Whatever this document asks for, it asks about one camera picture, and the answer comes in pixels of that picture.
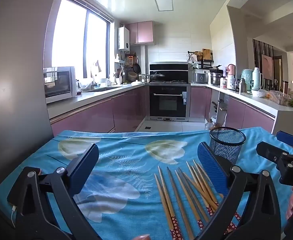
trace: metal screw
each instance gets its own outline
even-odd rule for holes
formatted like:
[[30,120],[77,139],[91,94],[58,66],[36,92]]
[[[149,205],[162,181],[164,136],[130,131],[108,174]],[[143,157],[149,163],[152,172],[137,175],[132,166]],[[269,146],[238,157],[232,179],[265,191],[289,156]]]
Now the metal screw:
[[29,178],[32,178],[34,175],[35,175],[35,172],[34,172],[34,171],[30,171],[30,172],[27,174],[27,176],[28,176]]
[[269,177],[270,173],[268,171],[263,171],[262,174],[266,177]]
[[241,171],[240,167],[238,167],[238,166],[233,166],[232,170],[236,173],[239,173]]
[[56,172],[59,173],[59,174],[63,173],[64,171],[65,171],[64,167],[59,167],[59,168],[56,169]]

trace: microwave oven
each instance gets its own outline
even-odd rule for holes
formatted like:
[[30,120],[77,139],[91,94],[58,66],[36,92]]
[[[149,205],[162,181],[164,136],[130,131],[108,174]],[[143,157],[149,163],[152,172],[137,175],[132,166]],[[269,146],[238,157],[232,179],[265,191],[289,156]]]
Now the microwave oven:
[[74,67],[50,67],[43,69],[46,103],[76,96]]

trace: kitchen cabinet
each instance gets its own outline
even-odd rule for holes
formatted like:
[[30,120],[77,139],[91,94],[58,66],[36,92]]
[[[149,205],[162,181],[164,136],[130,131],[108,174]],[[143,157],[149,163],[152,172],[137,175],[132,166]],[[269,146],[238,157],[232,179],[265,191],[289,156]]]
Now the kitchen cabinet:
[[130,45],[137,44],[137,23],[131,23],[127,25],[126,28],[130,31]]
[[53,135],[64,130],[107,133],[114,128],[112,101],[98,103],[51,125]]
[[132,89],[112,99],[115,132],[134,132],[145,117],[142,111],[144,87]]
[[239,100],[229,98],[226,127],[241,129],[245,116],[245,104]]
[[130,31],[130,45],[153,42],[153,22],[139,22],[126,25]]
[[243,118],[242,128],[262,127],[268,132],[272,132],[274,121],[266,114],[253,109],[252,107],[245,107],[245,114]]
[[235,98],[229,98],[225,126],[235,129],[262,127],[264,130],[272,132],[273,123],[271,117],[256,110],[253,106]]
[[190,119],[191,122],[204,122],[209,116],[211,89],[191,87]]
[[137,23],[137,42],[151,43],[153,42],[153,22]]

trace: charging cable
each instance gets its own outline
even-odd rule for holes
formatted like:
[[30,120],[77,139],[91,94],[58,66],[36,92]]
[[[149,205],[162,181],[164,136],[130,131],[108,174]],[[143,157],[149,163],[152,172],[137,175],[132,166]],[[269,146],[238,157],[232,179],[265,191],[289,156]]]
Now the charging cable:
[[13,222],[13,214],[14,214],[15,210],[16,210],[16,206],[13,206],[12,207],[12,213],[11,213],[11,222],[12,222],[12,225],[13,225],[14,228],[15,228],[15,225],[14,225],[14,222]]

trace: window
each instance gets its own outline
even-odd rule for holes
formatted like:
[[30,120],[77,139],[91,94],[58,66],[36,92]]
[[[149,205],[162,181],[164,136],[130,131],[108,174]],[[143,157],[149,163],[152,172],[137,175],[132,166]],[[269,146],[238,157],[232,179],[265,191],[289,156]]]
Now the window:
[[75,1],[62,0],[56,18],[52,67],[74,66],[76,79],[109,76],[110,23]]

